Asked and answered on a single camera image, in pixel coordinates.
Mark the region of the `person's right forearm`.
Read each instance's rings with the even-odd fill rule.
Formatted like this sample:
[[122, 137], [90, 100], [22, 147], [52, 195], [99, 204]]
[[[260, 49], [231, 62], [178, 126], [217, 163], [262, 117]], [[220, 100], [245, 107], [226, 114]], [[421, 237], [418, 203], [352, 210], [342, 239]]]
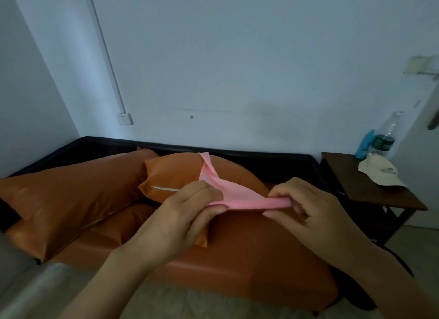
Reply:
[[389, 252], [374, 244], [346, 270], [385, 319], [439, 319], [439, 304]]

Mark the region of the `orange and black sofa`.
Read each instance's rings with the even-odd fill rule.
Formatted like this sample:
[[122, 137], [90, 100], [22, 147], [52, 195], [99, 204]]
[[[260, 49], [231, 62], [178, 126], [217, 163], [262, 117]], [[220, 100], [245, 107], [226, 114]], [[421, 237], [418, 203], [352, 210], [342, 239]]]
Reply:
[[[140, 149], [152, 150], [159, 157], [209, 152], [243, 166], [264, 185], [299, 177], [325, 189], [317, 161], [310, 155], [212, 150], [98, 137], [77, 139], [12, 177]], [[19, 215], [0, 199], [0, 231], [5, 233], [19, 220]], [[101, 267], [121, 245], [104, 237], [83, 236], [90, 228], [51, 260]], [[193, 245], [177, 259], [155, 269], [151, 276], [184, 287], [311, 312], [320, 312], [343, 297], [363, 310], [375, 308], [356, 281], [329, 266], [293, 234], [257, 210], [229, 210], [215, 217], [208, 225], [206, 247]]]

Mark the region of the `white door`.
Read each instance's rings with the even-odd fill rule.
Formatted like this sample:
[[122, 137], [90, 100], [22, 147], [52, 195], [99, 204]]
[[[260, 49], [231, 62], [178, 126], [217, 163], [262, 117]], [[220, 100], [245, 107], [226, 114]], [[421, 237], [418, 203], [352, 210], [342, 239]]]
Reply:
[[439, 76], [409, 132], [392, 156], [400, 178], [428, 208], [407, 225], [439, 230]]

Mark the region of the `blue plastic object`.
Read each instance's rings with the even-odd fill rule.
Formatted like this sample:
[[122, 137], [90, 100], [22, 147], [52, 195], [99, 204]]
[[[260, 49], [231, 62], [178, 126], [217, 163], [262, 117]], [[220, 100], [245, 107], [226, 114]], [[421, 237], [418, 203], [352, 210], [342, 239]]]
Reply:
[[375, 129], [371, 129], [368, 133], [365, 134], [363, 139], [361, 140], [359, 147], [355, 153], [355, 158], [362, 161], [366, 159], [368, 150], [370, 145], [375, 138]]

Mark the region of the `light grey blanket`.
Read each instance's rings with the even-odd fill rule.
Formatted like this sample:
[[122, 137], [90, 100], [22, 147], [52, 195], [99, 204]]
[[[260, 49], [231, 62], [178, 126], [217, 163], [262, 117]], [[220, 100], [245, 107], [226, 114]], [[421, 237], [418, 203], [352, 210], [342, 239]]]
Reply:
[[[56, 319], [97, 269], [57, 262], [29, 266], [0, 294], [0, 319]], [[307, 311], [146, 281], [121, 319], [316, 319]]]

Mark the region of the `person's right hand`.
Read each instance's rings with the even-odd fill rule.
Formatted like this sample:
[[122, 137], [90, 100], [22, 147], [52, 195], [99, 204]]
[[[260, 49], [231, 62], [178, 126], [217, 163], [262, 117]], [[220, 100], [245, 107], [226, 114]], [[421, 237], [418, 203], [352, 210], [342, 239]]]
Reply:
[[304, 208], [310, 228], [290, 232], [318, 257], [343, 272], [372, 244], [333, 194], [298, 177], [274, 186], [268, 196], [289, 197], [292, 207]]

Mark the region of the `square orange leather pillow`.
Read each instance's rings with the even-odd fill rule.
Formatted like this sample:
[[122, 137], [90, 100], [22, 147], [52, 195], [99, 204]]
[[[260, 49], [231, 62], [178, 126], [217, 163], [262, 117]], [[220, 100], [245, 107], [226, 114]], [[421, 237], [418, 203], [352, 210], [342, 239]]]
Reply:
[[[252, 172], [232, 161], [210, 155], [219, 178], [267, 197], [269, 189]], [[147, 179], [139, 189], [148, 199], [163, 203], [187, 184], [198, 181], [205, 161], [202, 153], [183, 152], [145, 161]]]

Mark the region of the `small orange leather pillow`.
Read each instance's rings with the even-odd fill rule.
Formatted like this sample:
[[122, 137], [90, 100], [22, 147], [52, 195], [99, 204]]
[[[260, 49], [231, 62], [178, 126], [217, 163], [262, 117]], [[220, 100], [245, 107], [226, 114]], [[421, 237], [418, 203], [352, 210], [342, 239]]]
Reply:
[[159, 204], [154, 201], [137, 200], [97, 222], [83, 236], [104, 237], [118, 245], [125, 244], [152, 216], [158, 206]]

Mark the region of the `pale tape patch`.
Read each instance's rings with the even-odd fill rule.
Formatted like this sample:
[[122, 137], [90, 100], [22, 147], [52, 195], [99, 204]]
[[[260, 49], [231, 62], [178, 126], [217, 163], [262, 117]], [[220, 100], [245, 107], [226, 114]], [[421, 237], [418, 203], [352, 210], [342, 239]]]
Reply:
[[419, 75], [419, 74], [427, 74], [430, 75], [426, 70], [428, 64], [432, 60], [433, 56], [412, 56], [405, 69], [403, 70], [403, 74], [407, 75]]

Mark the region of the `beige baseball cap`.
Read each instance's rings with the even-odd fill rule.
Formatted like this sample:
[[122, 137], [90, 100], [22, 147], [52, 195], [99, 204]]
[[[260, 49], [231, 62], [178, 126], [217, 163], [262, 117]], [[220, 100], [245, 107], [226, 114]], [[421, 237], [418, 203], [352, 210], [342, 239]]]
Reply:
[[407, 185], [399, 178], [397, 167], [381, 155], [369, 155], [359, 162], [358, 171], [367, 175], [377, 185], [407, 188]]

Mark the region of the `dark wooden side table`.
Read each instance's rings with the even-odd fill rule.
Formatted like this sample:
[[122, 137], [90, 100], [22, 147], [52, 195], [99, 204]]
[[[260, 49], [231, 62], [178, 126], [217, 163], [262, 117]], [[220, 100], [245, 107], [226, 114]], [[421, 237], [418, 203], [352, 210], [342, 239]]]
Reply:
[[321, 171], [351, 219], [372, 240], [384, 245], [418, 211], [428, 208], [402, 186], [381, 186], [358, 171], [351, 154], [322, 152]]

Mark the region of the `clear plastic water bottle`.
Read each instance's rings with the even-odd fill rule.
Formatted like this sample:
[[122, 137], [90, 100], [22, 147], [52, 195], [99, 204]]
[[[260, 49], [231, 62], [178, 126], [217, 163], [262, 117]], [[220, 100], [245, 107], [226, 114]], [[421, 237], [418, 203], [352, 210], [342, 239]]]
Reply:
[[387, 157], [388, 152], [391, 150], [398, 137], [403, 115], [403, 111], [393, 112], [381, 127], [376, 130], [374, 138], [372, 139], [366, 153], [366, 158], [369, 158], [372, 155]]

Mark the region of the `person's left forearm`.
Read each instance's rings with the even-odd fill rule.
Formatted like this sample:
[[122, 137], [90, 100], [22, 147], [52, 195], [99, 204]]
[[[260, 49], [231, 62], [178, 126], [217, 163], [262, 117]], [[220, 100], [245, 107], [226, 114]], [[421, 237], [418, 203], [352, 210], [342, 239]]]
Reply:
[[154, 268], [156, 262], [140, 253], [113, 251], [58, 319], [119, 319]]

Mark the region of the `pink cloth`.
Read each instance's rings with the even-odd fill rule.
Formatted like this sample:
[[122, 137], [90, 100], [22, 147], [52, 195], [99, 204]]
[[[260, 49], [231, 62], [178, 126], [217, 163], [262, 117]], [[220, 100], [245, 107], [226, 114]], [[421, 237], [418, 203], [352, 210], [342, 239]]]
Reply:
[[291, 207], [289, 197], [266, 198], [255, 191], [224, 179], [221, 179], [212, 162], [208, 152], [199, 153], [204, 160], [200, 171], [199, 180], [205, 181], [223, 194], [222, 201], [213, 201], [209, 204], [224, 205], [229, 210], [274, 210]]

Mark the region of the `long orange leather pillow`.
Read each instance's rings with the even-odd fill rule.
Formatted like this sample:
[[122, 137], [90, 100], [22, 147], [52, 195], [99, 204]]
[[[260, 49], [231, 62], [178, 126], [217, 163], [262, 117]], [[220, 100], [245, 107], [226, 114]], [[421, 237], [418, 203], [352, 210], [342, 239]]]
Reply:
[[51, 260], [93, 224], [142, 197], [149, 149], [0, 178], [0, 199], [20, 220], [6, 236], [42, 262]]

